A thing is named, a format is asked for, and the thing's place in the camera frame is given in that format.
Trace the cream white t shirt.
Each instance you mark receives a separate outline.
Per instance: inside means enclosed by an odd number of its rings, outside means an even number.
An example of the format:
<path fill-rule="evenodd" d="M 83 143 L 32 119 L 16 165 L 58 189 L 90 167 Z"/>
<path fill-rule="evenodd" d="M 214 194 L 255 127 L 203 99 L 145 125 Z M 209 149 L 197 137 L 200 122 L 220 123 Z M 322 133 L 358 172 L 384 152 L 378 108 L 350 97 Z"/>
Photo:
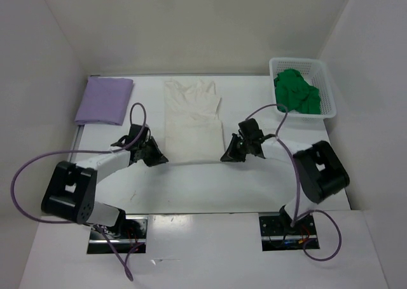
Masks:
<path fill-rule="evenodd" d="M 165 155 L 173 165 L 218 163 L 224 153 L 221 96 L 213 81 L 164 84 Z"/>

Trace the purple t shirt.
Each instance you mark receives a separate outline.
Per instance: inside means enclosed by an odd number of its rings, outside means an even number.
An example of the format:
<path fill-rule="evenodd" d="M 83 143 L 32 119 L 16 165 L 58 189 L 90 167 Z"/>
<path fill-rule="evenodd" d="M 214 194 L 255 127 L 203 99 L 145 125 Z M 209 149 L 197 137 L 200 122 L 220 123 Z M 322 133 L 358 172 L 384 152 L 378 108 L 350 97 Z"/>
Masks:
<path fill-rule="evenodd" d="M 133 88 L 131 79 L 89 77 L 74 122 L 121 126 Z"/>

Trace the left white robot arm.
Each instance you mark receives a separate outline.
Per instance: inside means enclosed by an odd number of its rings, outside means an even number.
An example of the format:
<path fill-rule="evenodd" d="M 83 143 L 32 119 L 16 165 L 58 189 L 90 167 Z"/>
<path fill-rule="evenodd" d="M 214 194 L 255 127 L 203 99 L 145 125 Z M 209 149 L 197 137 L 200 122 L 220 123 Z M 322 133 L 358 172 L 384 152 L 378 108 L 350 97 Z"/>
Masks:
<path fill-rule="evenodd" d="M 129 133 L 111 144 L 107 154 L 77 163 L 59 162 L 41 202 L 41 210 L 76 224 L 122 237 L 132 225 L 125 210 L 95 200 L 98 183 L 139 160 L 148 167 L 168 163 L 149 127 L 131 124 Z"/>

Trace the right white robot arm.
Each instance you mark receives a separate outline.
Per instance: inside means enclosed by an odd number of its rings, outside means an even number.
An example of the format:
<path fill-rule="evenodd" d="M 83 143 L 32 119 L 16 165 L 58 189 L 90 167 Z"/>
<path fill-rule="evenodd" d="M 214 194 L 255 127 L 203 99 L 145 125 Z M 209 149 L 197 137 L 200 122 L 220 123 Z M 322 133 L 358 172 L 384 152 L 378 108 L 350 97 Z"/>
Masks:
<path fill-rule="evenodd" d="M 301 219 L 350 184 L 350 177 L 329 142 L 285 142 L 275 133 L 265 135 L 253 118 L 238 124 L 238 132 L 232 135 L 220 161 L 240 163 L 248 155 L 287 162 L 294 168 L 296 194 L 279 210 L 279 227 L 286 234 L 296 232 Z"/>

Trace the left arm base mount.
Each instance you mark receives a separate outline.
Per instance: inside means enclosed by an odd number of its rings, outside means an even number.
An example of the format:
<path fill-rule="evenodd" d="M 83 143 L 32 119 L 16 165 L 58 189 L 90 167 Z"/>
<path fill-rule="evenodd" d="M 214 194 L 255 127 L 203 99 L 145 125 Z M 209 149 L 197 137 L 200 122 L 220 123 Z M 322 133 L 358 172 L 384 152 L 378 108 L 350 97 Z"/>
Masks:
<path fill-rule="evenodd" d="M 126 254 L 132 248 L 135 248 L 135 253 L 146 253 L 148 219 L 147 215 L 127 215 L 119 232 L 113 232 L 111 228 L 104 225 L 99 225 L 99 227 L 119 254 Z M 90 255 L 109 254 L 113 251 L 105 237 L 99 231 L 91 229 L 86 253 Z"/>

